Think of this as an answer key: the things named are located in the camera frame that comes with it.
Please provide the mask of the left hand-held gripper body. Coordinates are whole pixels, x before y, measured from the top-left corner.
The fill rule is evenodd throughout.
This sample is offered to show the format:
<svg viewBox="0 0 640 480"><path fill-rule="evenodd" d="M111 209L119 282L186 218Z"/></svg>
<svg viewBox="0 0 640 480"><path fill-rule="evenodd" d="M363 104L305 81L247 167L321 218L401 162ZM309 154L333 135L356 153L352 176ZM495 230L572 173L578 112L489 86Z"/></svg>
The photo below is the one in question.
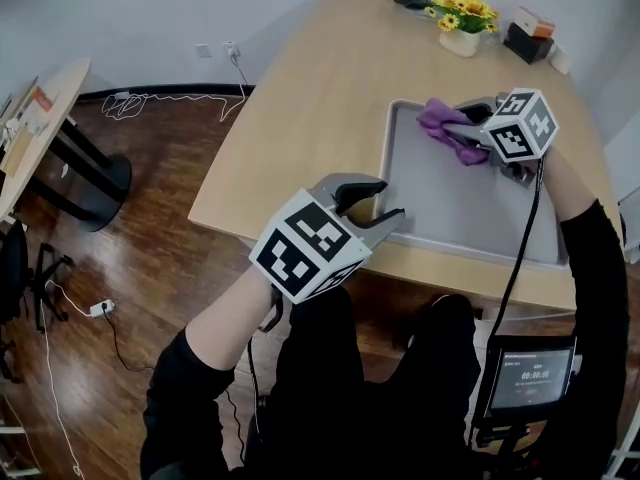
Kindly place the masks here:
<svg viewBox="0 0 640 480"><path fill-rule="evenodd" d="M271 218L249 259L299 304L341 284L371 255L333 212L301 189Z"/></svg>

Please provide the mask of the purple cloth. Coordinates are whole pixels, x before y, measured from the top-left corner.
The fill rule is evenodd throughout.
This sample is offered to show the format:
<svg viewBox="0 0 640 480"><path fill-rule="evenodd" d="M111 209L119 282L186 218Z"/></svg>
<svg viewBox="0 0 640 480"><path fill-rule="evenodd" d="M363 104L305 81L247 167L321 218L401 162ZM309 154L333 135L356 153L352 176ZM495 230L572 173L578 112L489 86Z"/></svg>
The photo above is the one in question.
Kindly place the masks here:
<svg viewBox="0 0 640 480"><path fill-rule="evenodd" d="M480 165L488 161L488 151L463 144L450 136L444 129L444 124L473 125L473 122L463 112L449 107L437 98L430 98L416 120L429 137L453 149L463 165Z"/></svg>

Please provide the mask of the white vase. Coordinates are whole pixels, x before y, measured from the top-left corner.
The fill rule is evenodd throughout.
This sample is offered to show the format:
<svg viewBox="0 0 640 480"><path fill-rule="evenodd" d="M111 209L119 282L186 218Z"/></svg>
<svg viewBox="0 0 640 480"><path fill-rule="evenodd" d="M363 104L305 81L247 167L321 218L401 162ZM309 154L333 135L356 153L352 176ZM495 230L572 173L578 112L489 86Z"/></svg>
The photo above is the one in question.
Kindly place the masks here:
<svg viewBox="0 0 640 480"><path fill-rule="evenodd" d="M442 31L439 36L440 45L446 50L463 58L473 57L480 43L480 33L468 33L459 29Z"/></svg>

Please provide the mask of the person's right leg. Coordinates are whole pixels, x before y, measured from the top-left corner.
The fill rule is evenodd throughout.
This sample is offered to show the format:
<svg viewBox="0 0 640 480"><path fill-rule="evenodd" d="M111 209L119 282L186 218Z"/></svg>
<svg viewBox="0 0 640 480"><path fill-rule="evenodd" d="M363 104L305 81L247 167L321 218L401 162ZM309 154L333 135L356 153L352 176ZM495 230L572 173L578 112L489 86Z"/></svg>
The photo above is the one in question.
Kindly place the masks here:
<svg viewBox="0 0 640 480"><path fill-rule="evenodd" d="M384 383L387 451L399 471L428 480L470 480L464 441L480 375L470 301L445 295L421 308L413 341Z"/></svg>

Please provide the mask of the yellow sunflower bouquet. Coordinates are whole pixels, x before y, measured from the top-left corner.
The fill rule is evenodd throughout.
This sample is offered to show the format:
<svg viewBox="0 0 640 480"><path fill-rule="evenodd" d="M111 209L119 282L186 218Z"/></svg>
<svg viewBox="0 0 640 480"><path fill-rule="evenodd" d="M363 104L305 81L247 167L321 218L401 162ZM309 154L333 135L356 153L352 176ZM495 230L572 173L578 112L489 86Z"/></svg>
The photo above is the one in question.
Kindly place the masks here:
<svg viewBox="0 0 640 480"><path fill-rule="evenodd" d="M443 32L496 32L499 13L483 0L428 0L424 8Z"/></svg>

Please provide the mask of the person's left forearm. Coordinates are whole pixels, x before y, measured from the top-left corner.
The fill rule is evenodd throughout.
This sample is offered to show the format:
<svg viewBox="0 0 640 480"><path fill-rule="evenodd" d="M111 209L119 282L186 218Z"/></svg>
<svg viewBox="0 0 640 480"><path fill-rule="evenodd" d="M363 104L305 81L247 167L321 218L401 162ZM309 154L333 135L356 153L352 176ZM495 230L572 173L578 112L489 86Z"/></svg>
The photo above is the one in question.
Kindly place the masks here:
<svg viewBox="0 0 640 480"><path fill-rule="evenodd" d="M144 416L202 411L234 380L253 334L282 294L255 267L199 313L161 352L147 391Z"/></svg>

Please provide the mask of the black office chair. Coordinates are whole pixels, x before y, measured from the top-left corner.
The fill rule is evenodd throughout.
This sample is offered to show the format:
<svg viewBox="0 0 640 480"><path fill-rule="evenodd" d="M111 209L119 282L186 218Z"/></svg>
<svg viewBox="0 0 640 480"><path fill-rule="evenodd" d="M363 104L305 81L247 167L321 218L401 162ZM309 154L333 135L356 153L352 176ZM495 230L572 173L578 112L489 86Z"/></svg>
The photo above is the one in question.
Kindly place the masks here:
<svg viewBox="0 0 640 480"><path fill-rule="evenodd" d="M33 293L36 329L39 332L44 332L42 304L50 309L58 321L65 322L69 318L66 311L58 310L51 301L46 283L53 280L53 276L62 265L73 267L74 260L68 255L62 255L44 269L44 254L54 255L54 252L55 249L51 244L41 243L36 269L33 270L29 267L27 238L23 223L16 220L7 233L0 231L0 374L5 380L14 384L19 384L21 379L12 372L7 353L16 347L16 343L13 340L2 339L2 328L8 322L20 317L21 302L26 302L26 291L30 290ZM28 314L26 303L25 314Z"/></svg>

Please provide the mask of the orange and white box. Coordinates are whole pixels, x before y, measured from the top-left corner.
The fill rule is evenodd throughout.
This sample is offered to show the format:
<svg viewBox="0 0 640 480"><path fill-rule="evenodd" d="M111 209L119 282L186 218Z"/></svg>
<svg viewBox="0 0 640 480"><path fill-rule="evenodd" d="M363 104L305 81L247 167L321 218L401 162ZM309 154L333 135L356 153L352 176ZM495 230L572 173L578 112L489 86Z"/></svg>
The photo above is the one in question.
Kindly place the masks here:
<svg viewBox="0 0 640 480"><path fill-rule="evenodd" d="M517 8L514 14L513 23L523 30L528 36L539 39L551 38L556 28L556 25L553 22L546 20L522 6Z"/></svg>

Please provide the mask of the person's leg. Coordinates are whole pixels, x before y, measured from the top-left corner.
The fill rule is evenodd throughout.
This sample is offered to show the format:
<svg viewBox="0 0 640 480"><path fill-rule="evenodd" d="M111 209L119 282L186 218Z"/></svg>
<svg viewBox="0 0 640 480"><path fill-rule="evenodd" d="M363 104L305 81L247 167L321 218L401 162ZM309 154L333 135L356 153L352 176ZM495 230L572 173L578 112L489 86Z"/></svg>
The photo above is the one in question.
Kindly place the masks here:
<svg viewBox="0 0 640 480"><path fill-rule="evenodd" d="M353 467L364 374L353 304L334 288L292 307L276 381L260 415L256 469L275 479L336 478Z"/></svg>
<svg viewBox="0 0 640 480"><path fill-rule="evenodd" d="M470 301L445 295L421 308L413 341L384 383L387 451L399 471L428 480L470 480L464 441L480 375Z"/></svg>

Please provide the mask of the black box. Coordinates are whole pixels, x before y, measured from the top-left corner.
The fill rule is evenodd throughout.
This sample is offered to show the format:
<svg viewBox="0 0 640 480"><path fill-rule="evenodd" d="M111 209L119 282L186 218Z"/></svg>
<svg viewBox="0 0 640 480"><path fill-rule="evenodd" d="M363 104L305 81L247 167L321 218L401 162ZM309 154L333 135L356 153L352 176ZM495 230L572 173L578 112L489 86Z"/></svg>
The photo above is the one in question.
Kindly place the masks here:
<svg viewBox="0 0 640 480"><path fill-rule="evenodd" d="M554 40L552 38L529 36L516 23L511 23L507 29L503 45L527 64L533 64L547 57L554 45Z"/></svg>

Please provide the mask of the round wooden side table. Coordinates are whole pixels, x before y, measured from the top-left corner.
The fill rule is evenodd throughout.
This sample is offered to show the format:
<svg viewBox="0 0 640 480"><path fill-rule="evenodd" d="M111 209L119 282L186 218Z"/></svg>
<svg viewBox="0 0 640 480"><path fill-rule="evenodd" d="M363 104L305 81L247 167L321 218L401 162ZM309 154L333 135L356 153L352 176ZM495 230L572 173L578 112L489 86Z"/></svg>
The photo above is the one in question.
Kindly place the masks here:
<svg viewBox="0 0 640 480"><path fill-rule="evenodd" d="M65 65L43 87L51 108L31 101L18 120L16 133L26 132L28 140L18 164L5 173L0 185L0 222L14 221L12 214L26 190L76 218L90 232L105 228L126 201L132 183L130 160L122 153L104 154L70 117L90 67L88 58ZM47 152L84 178L78 203L35 176Z"/></svg>

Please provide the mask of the grey tray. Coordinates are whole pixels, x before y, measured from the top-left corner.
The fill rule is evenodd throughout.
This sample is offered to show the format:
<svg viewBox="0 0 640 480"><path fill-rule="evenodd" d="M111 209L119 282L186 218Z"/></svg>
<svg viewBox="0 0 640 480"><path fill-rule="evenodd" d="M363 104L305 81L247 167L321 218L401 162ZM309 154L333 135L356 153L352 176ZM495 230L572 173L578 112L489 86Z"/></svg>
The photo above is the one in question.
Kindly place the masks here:
<svg viewBox="0 0 640 480"><path fill-rule="evenodd" d="M389 239L435 252L560 270L568 256L545 189L521 186L489 163L465 166L453 149L429 137L416 118L423 106L390 104L381 178L388 186L375 212L402 208Z"/></svg>

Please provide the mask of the white cup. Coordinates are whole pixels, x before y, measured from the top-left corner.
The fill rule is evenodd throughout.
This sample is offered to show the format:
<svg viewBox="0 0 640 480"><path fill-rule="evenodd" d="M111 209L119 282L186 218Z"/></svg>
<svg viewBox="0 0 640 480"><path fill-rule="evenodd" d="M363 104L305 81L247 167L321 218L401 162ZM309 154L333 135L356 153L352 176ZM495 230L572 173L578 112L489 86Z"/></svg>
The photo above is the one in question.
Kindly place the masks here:
<svg viewBox="0 0 640 480"><path fill-rule="evenodd" d="M555 44L547 56L549 65L562 75L567 75L571 66L571 58L559 45Z"/></svg>

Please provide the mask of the black display screen device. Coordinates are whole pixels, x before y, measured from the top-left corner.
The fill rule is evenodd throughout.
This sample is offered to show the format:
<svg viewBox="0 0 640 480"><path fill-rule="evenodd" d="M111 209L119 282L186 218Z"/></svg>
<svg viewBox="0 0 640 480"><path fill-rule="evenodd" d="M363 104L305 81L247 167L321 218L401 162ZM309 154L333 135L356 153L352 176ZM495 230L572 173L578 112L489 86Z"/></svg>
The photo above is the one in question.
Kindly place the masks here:
<svg viewBox="0 0 640 480"><path fill-rule="evenodd" d="M491 337L469 441L480 449L500 441L498 457L513 455L530 425L548 419L559 406L576 344L574 336Z"/></svg>

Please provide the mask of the person's right forearm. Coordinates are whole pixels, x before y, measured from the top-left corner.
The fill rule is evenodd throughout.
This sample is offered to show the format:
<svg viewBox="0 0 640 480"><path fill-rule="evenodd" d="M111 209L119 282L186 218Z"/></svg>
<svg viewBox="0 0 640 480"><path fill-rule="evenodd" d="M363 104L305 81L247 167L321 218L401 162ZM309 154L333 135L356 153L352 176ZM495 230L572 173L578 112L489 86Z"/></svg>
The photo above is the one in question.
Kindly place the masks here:
<svg viewBox="0 0 640 480"><path fill-rule="evenodd" d="M555 147L543 162L544 185L560 221L576 288L625 291L619 237L599 199Z"/></svg>

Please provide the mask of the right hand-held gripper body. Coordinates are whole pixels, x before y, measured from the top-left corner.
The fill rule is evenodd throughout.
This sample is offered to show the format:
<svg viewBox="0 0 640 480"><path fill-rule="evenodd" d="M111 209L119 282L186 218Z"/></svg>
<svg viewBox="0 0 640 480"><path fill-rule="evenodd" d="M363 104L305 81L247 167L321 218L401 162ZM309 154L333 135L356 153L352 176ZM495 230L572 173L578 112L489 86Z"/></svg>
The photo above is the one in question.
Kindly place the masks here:
<svg viewBox="0 0 640 480"><path fill-rule="evenodd" d="M541 90L514 88L496 97L496 110L482 132L501 160L502 174L529 187L535 175L525 163L545 155L558 133L558 123Z"/></svg>

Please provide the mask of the person's left leg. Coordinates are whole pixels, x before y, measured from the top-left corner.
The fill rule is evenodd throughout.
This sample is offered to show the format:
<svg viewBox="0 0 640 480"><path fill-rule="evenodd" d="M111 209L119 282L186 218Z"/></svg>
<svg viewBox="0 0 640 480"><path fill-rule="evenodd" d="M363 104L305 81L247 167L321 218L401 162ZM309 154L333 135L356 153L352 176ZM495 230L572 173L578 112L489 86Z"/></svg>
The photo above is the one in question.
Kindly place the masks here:
<svg viewBox="0 0 640 480"><path fill-rule="evenodd" d="M334 288L292 307L276 381L260 415L256 469L275 479L336 478L353 467L364 374L353 304Z"/></svg>

